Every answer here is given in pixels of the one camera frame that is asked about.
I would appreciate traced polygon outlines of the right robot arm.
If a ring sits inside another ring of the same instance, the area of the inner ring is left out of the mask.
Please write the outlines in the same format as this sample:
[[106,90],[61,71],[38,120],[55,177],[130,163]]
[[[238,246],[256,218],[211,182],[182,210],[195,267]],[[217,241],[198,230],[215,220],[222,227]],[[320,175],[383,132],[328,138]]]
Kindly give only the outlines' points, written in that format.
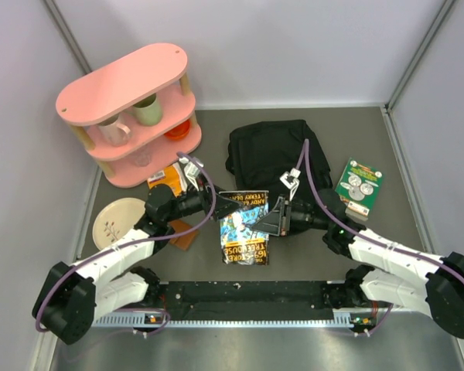
[[293,230],[317,229],[335,254],[360,263],[347,275],[347,300],[356,306],[386,301],[420,312],[441,329],[464,339],[464,255],[427,254],[386,239],[350,219],[346,206],[331,189],[316,204],[279,197],[272,211],[252,229],[285,237]]

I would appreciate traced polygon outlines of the Treehouse storey paperback book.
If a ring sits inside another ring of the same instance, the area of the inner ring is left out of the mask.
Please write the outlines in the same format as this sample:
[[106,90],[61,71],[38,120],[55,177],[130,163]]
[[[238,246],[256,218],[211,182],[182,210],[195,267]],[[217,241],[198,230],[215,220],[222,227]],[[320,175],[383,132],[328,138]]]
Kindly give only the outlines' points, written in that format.
[[220,220],[220,248],[225,264],[268,265],[267,233],[252,226],[269,212],[268,190],[222,191],[242,207]]

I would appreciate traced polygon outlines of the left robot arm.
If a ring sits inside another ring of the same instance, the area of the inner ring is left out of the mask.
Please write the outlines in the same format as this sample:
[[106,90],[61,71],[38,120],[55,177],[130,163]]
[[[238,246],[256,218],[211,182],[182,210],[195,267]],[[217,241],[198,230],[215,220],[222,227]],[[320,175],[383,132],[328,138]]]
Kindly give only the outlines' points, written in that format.
[[75,264],[62,261],[46,276],[32,309],[36,328],[52,332],[66,345],[79,341],[100,317],[132,303],[152,306],[160,289],[149,273],[134,264],[152,257],[182,234],[171,222],[204,212],[219,220],[239,210],[242,203],[206,185],[175,196],[167,185],[150,189],[145,211],[119,240]]

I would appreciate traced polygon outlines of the green puzzle book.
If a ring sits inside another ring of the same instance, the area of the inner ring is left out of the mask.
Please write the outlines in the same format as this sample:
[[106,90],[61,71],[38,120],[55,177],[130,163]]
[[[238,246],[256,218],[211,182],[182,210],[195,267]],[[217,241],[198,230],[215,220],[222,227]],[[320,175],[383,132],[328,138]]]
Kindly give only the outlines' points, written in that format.
[[335,188],[346,214],[367,221],[383,180],[380,170],[349,158]]

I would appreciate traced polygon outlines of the black student backpack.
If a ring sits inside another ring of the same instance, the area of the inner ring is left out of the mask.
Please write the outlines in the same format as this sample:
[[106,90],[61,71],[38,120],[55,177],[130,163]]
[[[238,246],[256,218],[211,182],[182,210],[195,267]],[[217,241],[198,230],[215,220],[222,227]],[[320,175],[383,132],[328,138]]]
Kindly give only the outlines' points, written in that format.
[[273,209],[279,196],[288,195],[280,177],[297,165],[305,139],[309,140],[316,189],[331,189],[329,163],[316,134],[302,119],[261,121],[233,130],[225,167],[234,175],[239,190],[267,190],[269,208]]

